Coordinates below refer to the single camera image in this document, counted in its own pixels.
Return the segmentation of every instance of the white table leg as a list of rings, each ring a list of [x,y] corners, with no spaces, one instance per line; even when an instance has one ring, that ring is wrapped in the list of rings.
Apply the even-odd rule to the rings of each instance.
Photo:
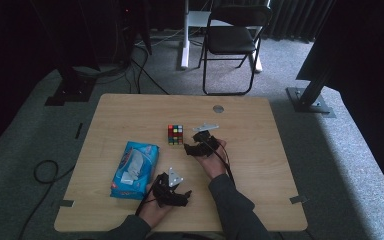
[[[182,69],[188,68],[189,63],[189,23],[188,23],[188,15],[189,15],[189,0],[185,0],[185,19],[184,19],[184,39],[183,39],[183,51],[182,51]]]

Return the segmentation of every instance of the metal stand base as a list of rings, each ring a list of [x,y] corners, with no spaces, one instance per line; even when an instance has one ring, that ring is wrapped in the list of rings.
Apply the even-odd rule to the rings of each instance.
[[[308,113],[321,113],[325,118],[336,118],[333,109],[326,106],[323,97],[319,95],[310,106],[303,105],[300,102],[300,98],[302,93],[305,91],[305,88],[286,88],[286,92],[288,93],[289,99],[291,100],[295,111],[297,112],[308,112]]]
[[[65,81],[61,81],[54,96],[48,97],[45,106],[64,106],[65,102],[88,102],[95,86],[96,79],[90,77],[79,76],[81,85],[75,92],[67,92]]]

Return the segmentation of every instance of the rubik's cube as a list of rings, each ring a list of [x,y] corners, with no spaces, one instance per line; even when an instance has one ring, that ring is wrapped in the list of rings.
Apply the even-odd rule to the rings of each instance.
[[[168,144],[180,145],[183,144],[183,126],[168,125]]]

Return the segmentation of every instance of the small round object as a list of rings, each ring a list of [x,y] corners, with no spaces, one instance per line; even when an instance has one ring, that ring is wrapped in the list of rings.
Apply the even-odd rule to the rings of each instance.
[[[224,111],[224,108],[223,108],[223,106],[221,106],[221,105],[215,105],[215,106],[213,107],[213,110],[214,110],[214,112],[216,112],[216,113],[222,113],[222,112]]]

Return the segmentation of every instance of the person's arm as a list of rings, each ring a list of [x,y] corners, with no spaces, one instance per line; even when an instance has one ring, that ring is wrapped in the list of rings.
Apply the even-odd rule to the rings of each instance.
[[[124,222],[106,232],[99,240],[143,240],[151,231],[151,227],[142,218],[129,215]]]
[[[216,152],[226,161],[224,146],[226,142],[218,140],[221,147]],[[230,178],[217,154],[209,157],[195,157],[211,179],[210,192],[214,198],[223,232],[227,240],[266,240],[271,239],[267,229],[253,212],[254,203],[242,195]]]
[[[227,240],[271,239],[253,212],[254,203],[236,190],[226,174],[215,177],[210,185],[223,232]]]
[[[147,203],[142,206],[138,216],[129,215],[124,222],[106,232],[99,240],[143,240],[146,235],[156,227],[173,206],[160,207],[152,191],[149,193]]]

